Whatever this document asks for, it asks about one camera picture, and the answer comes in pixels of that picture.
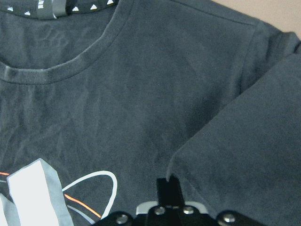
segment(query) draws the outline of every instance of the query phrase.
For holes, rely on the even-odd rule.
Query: orange line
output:
[[[82,203],[81,201],[74,199],[72,197],[70,197],[67,194],[64,194],[65,197],[71,201],[77,202],[79,205],[82,205],[83,207],[85,207],[87,210],[89,210],[90,212],[94,213],[96,216],[98,216],[99,218],[101,218],[102,216],[100,214],[98,214],[96,211],[94,211],[93,209],[91,209],[90,207],[88,207],[86,204]]]

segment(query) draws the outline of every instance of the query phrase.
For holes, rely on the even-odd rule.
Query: crew neck collar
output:
[[[0,61],[0,80],[18,84],[50,84],[70,78],[89,67],[112,44],[125,25],[134,0],[119,0],[102,35],[72,60],[47,69],[13,68]]]

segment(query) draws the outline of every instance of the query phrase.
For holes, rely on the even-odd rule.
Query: dark gray t-shirt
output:
[[[295,33],[209,0],[120,0],[55,20],[0,11],[0,36],[0,172],[42,158],[64,187],[107,170],[111,212],[133,216],[174,173],[213,217],[300,224]],[[68,195],[103,213],[111,191],[93,177]]]

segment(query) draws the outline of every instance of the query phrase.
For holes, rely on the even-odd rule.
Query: screw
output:
[[[164,207],[160,206],[160,207],[155,208],[155,214],[162,215],[164,213],[165,213],[165,208]]]
[[[235,221],[235,217],[233,216],[233,214],[231,213],[226,213],[223,216],[224,221],[226,221],[227,223],[232,223]]]
[[[185,214],[193,214],[194,213],[194,210],[191,206],[185,206],[183,210],[184,210]]]
[[[116,219],[117,224],[121,225],[127,222],[127,215],[122,214],[119,218]]]

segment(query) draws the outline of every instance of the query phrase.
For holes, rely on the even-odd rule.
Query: white graphic shape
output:
[[[40,161],[9,176],[8,184],[21,226],[59,226]]]
[[[103,218],[105,218],[106,216],[109,215],[109,212],[110,212],[110,210],[111,210],[111,208],[113,206],[113,203],[114,203],[114,200],[115,200],[115,197],[116,197],[116,193],[117,193],[117,185],[118,185],[117,184],[117,179],[116,179],[115,175],[112,172],[109,172],[109,171],[97,171],[97,172],[94,172],[94,173],[90,173],[88,175],[85,175],[85,176],[77,179],[76,181],[72,182],[71,184],[67,185],[66,187],[64,187],[62,189],[62,191],[63,192],[66,191],[68,188],[70,188],[70,187],[78,184],[79,182],[81,182],[83,180],[86,180],[88,178],[92,178],[92,177],[95,177],[95,176],[100,176],[100,175],[107,175],[107,176],[111,177],[111,179],[113,181],[112,195],[111,195],[110,200],[108,202],[108,205],[105,208],[104,213],[102,215],[101,219],[103,219]]]
[[[8,222],[6,221],[6,218],[4,215],[3,203],[2,203],[1,199],[0,199],[0,225],[8,226]]]
[[[90,10],[93,10],[93,9],[97,9],[96,5],[94,5],[94,4],[91,6]]]

